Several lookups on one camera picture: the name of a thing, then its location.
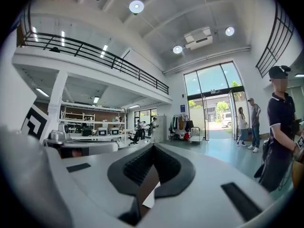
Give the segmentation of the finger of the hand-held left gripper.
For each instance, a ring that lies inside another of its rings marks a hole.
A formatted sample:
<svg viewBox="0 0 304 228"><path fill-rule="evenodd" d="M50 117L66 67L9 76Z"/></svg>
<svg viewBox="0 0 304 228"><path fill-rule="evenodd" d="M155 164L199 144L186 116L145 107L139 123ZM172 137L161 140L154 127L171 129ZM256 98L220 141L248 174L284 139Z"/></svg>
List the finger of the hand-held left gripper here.
<svg viewBox="0 0 304 228"><path fill-rule="evenodd" d="M116 152L118 149L119 145L116 141L68 141L60 145L60 155L62 159L77 158Z"/></svg>

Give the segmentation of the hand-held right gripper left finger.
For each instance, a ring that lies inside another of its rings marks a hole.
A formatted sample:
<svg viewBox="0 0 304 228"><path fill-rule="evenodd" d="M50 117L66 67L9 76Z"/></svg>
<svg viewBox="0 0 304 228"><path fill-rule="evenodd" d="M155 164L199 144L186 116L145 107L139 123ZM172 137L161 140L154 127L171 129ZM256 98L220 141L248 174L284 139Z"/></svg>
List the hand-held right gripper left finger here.
<svg viewBox="0 0 304 228"><path fill-rule="evenodd" d="M56 149L46 147L50 170L72 217L74 228L129 228L119 220L128 212L133 196L119 193L107 171L118 159L143 146L86 157L61 159Z"/></svg>

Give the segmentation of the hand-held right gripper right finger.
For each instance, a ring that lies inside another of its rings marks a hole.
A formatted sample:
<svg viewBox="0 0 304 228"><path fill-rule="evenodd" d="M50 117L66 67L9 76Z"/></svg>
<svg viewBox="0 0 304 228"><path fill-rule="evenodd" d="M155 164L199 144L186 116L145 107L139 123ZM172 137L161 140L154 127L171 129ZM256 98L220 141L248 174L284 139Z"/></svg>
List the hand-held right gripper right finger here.
<svg viewBox="0 0 304 228"><path fill-rule="evenodd" d="M162 144L189 159L196 170L192 183L180 195L156 199L153 208L142 219L143 228L237 228L245 222L221 185L236 183L260 209L274 200L254 180L214 157Z"/></svg>

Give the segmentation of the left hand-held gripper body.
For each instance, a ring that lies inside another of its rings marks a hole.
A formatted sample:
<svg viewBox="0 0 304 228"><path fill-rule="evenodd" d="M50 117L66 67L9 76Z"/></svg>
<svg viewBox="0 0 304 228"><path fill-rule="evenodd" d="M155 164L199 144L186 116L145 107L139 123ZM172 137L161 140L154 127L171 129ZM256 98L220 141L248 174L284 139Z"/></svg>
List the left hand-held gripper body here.
<svg viewBox="0 0 304 228"><path fill-rule="evenodd" d="M29 109L23 122L21 132L36 138L45 147L60 148L71 140L64 123L55 123L50 116L41 111L34 104Z"/></svg>

